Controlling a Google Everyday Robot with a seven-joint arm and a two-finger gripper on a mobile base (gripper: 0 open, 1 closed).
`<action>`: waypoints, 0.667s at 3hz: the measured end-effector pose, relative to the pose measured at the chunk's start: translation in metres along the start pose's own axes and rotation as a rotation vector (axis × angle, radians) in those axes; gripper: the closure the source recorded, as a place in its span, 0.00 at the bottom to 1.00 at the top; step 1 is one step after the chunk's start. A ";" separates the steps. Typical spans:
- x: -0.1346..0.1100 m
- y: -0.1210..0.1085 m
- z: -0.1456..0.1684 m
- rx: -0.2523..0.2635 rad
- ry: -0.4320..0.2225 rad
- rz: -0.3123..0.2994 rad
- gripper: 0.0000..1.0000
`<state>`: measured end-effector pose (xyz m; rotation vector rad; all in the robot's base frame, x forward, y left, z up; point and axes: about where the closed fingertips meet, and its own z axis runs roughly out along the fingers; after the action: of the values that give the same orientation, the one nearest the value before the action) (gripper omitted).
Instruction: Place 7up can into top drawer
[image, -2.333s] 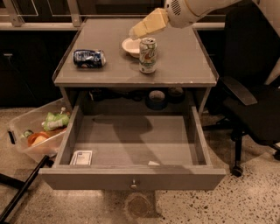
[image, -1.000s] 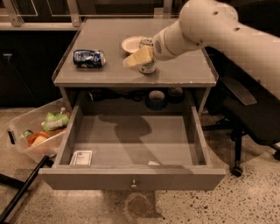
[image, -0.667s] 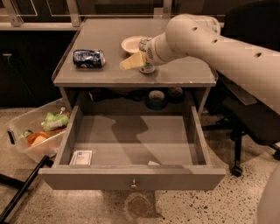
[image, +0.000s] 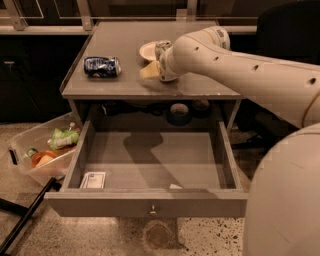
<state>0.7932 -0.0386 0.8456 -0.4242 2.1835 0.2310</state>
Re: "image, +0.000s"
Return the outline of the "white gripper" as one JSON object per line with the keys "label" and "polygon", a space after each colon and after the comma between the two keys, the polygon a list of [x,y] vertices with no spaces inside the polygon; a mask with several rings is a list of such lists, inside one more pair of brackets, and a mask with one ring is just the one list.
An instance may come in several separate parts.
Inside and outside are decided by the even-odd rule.
{"label": "white gripper", "polygon": [[139,72],[142,79],[155,78],[160,76],[162,82],[171,82],[177,79],[177,74],[169,67],[169,56],[172,49],[169,48],[160,54],[158,61],[150,62]]}

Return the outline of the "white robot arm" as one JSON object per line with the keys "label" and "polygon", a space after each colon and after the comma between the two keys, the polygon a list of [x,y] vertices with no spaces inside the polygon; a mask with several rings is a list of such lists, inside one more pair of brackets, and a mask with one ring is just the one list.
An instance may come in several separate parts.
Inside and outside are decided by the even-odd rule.
{"label": "white robot arm", "polygon": [[243,256],[320,256],[320,70],[233,52],[225,29],[185,34],[141,77],[192,72],[214,79],[296,126],[272,147],[248,193]]}

